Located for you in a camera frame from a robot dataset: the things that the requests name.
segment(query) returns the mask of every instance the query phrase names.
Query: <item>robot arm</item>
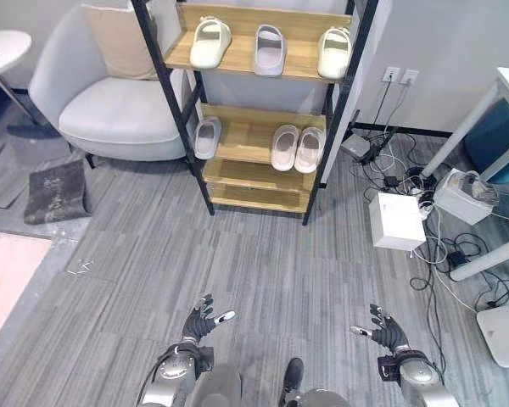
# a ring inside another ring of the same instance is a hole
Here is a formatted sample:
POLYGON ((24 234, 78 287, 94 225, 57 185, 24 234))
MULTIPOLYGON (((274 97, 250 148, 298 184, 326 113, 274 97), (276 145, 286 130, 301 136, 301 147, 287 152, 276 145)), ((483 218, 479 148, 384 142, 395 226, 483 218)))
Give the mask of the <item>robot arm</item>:
POLYGON ((137 404, 143 395, 142 405, 182 407, 200 375, 213 369, 213 348, 200 348, 199 342, 217 326, 232 319, 235 313, 228 311, 210 318, 212 304, 211 294, 200 299, 183 326, 181 342, 159 356, 147 375, 143 388, 149 379, 151 382, 145 394, 143 389, 140 392, 137 404))
POLYGON ((394 318, 377 305, 370 305, 373 323, 381 329, 352 326, 350 331, 369 337, 388 348, 392 355, 378 358, 379 375, 384 382, 398 382, 404 398, 415 407, 458 407, 455 397, 440 380, 426 355, 409 346, 406 334, 394 318))

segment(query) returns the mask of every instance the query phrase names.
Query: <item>white slipper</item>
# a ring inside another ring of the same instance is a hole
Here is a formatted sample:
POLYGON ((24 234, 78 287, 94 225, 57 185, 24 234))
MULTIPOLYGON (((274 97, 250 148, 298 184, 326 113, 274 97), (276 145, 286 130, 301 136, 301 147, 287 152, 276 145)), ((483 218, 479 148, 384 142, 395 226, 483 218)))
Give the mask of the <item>white slipper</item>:
POLYGON ((215 157, 219 138, 221 138, 222 124, 218 117, 206 117, 196 127, 196 142, 194 155, 199 159, 212 159, 215 157))
POLYGON ((262 76, 279 76, 285 65, 287 45, 281 31, 263 24, 256 31, 253 71, 262 76))
POLYGON ((294 125, 282 125, 275 132, 271 147, 271 165, 277 171, 288 171, 294 166, 299 131, 294 125))
POLYGON ((202 17, 190 48, 190 64, 199 70, 212 70, 221 63, 232 41, 230 27, 215 17, 202 17))
POLYGON ((341 79, 349 65, 350 33, 345 28, 327 30, 319 40, 319 75, 328 79, 341 79))
POLYGON ((299 139, 294 168, 303 174, 309 174, 316 170, 321 162, 325 142, 326 134, 321 129, 316 127, 304 129, 302 137, 299 139))

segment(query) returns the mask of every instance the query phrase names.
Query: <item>power outlet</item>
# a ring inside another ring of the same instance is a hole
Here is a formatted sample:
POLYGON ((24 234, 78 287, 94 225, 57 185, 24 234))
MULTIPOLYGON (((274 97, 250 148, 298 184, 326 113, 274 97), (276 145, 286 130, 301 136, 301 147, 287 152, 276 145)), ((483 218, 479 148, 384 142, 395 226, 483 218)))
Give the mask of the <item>power outlet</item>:
POLYGON ((401 85, 412 85, 417 80, 418 70, 406 70, 405 74, 401 77, 401 85))
POLYGON ((382 82, 395 82, 398 79, 398 75, 400 74, 400 68, 396 68, 395 66, 389 66, 387 70, 384 71, 382 82))

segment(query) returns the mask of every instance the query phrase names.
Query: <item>desk leg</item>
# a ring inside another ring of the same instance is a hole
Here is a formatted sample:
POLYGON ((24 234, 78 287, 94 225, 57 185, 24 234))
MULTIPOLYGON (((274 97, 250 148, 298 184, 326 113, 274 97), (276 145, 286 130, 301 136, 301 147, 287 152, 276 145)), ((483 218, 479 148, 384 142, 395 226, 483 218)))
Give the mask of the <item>desk leg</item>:
POLYGON ((478 257, 474 261, 461 265, 456 270, 451 271, 450 276, 455 280, 461 281, 506 260, 509 260, 509 243, 499 246, 496 250, 478 257))
POLYGON ((15 92, 11 90, 11 87, 9 87, 8 83, 0 76, 0 87, 2 90, 6 93, 6 95, 9 96, 11 100, 14 101, 14 103, 23 111, 23 113, 28 117, 32 123, 35 125, 39 125, 36 118, 31 114, 31 112, 28 111, 26 106, 17 98, 17 95, 15 95, 15 92))
POLYGON ((488 181, 507 164, 509 164, 509 149, 505 151, 494 163, 492 163, 489 168, 483 171, 481 179, 483 181, 488 181))
POLYGON ((430 162, 422 170, 422 176, 428 178, 447 158, 450 152, 458 145, 458 143, 473 128, 478 120, 483 116, 484 112, 490 107, 498 96, 498 84, 494 82, 490 89, 484 94, 483 98, 477 103, 473 110, 466 116, 466 119, 458 126, 449 140, 441 146, 439 151, 430 160, 430 162))

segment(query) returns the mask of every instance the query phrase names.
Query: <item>power adapter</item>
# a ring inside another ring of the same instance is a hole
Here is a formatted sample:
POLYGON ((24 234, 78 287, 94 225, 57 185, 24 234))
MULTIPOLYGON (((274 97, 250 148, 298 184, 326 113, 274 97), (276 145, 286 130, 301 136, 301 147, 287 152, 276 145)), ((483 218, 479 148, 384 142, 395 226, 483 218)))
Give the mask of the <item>power adapter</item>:
POLYGON ((384 177, 384 185, 387 188, 397 188, 400 183, 398 182, 398 178, 395 176, 385 176, 384 177))
POLYGON ((449 260, 450 266, 453 269, 456 269, 461 265, 469 263, 469 259, 461 251, 456 251, 447 254, 447 259, 449 260))

